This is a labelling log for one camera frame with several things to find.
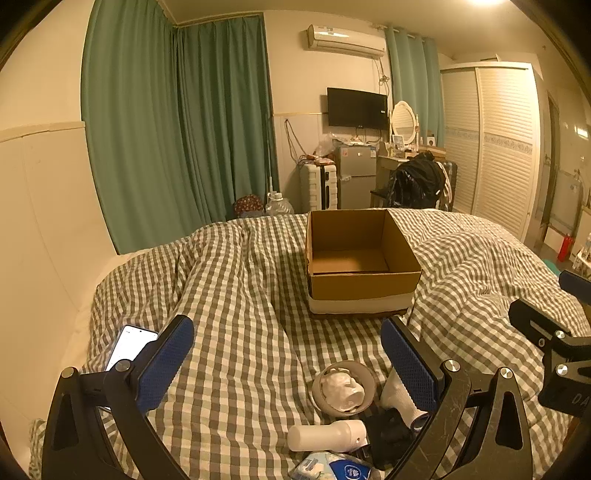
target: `checkered bedspread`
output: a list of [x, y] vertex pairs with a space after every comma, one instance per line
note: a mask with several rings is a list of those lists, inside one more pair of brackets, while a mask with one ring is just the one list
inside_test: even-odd
[[[437, 211], [392, 214], [424, 272], [405, 321], [442, 359], [458, 358], [488, 373], [501, 365], [516, 372], [534, 472], [541, 476], [561, 449], [569, 417], [538, 404], [541, 355], [510, 326], [507, 311], [522, 297], [574, 335], [589, 335], [580, 305], [496, 224]], [[334, 420], [313, 407], [314, 376], [344, 359], [370, 367], [381, 384], [388, 375], [380, 320], [310, 319], [305, 235], [304, 215], [216, 223], [130, 260], [98, 287], [84, 372], [104, 368], [125, 324], [159, 331], [177, 313], [194, 319], [195, 346], [149, 415], [191, 478], [286, 478], [302, 458], [287, 448], [288, 428]], [[124, 470], [137, 477], [112, 418], [103, 415]], [[470, 415], [438, 473], [453, 465]], [[31, 474], [36, 478], [43, 431], [44, 423], [35, 422]]]

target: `textured blue pad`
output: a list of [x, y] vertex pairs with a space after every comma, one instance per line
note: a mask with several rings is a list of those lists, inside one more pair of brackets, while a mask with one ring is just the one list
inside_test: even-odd
[[420, 358], [389, 319], [382, 323], [381, 337], [382, 347], [415, 406], [434, 412], [437, 409], [436, 383]]
[[139, 378], [136, 403], [141, 413], [145, 414], [160, 405], [193, 344], [193, 322], [185, 317]]

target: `oval mirror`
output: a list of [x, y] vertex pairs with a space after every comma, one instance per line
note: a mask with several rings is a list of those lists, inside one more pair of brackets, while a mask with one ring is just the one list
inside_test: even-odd
[[392, 125], [392, 133], [400, 135], [404, 139], [405, 145], [410, 145], [414, 141], [417, 119], [407, 102], [400, 101], [396, 104], [390, 116], [390, 124]]

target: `blue label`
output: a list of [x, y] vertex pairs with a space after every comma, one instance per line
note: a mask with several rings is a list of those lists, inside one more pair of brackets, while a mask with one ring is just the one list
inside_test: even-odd
[[370, 468], [352, 460], [337, 460], [330, 463], [337, 480], [367, 480]]

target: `wardrobe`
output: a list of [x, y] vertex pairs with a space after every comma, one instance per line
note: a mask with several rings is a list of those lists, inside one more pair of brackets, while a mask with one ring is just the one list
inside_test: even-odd
[[441, 70], [446, 157], [457, 163], [454, 209], [524, 240], [540, 168], [540, 107], [528, 63], [482, 61]]

